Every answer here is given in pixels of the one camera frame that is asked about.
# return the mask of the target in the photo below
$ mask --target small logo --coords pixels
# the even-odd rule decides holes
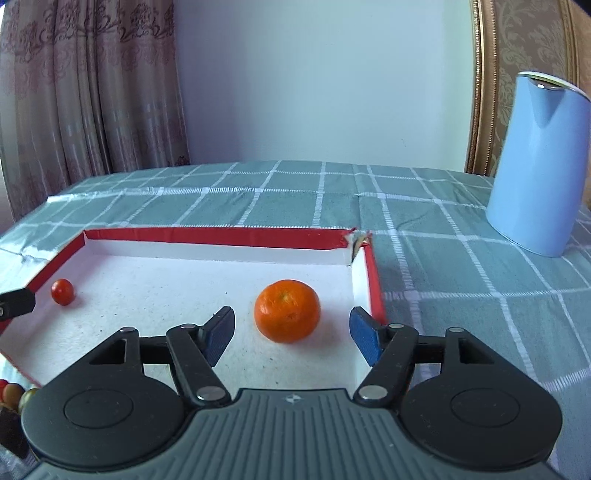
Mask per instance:
[[[301,400],[304,400],[304,399],[296,393],[292,393],[291,395],[288,395],[285,397],[285,401],[287,403],[291,403],[292,405],[298,403]]]

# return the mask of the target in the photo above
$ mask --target tablecloth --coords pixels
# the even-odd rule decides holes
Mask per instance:
[[[84,228],[284,226],[373,233],[389,319],[425,335],[463,326],[558,399],[551,463],[591,477],[591,213],[561,258],[531,254],[485,219],[491,179],[422,168],[277,161],[93,177],[0,239],[0,291],[26,285]],[[418,370],[419,379],[437,374]],[[5,368],[3,376],[14,375]]]

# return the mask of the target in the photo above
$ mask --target ribbed gray surface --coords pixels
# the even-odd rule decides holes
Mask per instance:
[[[345,390],[245,390],[234,405],[195,416],[183,437],[143,465],[66,472],[41,464],[27,480],[558,480],[545,465],[474,473],[410,443],[385,410]]]

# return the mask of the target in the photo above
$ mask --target electric kettle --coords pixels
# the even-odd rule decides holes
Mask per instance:
[[[516,84],[486,218],[520,247],[559,257],[583,196],[591,102],[545,73],[518,73]]]

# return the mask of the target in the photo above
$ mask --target patterned wallpaper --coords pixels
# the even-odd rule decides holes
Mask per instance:
[[[591,96],[591,18],[574,2],[570,2],[570,8],[579,57],[578,85]],[[591,152],[589,153],[588,168],[583,198],[587,205],[591,206]]]
[[[515,77],[536,70],[567,79],[560,0],[495,0],[498,97],[491,151],[496,173],[515,93]]]
[[[575,83],[591,95],[591,18],[576,3],[571,0],[494,1],[498,90],[491,175],[498,166],[518,72],[550,73]],[[591,205],[591,160],[583,198]]]

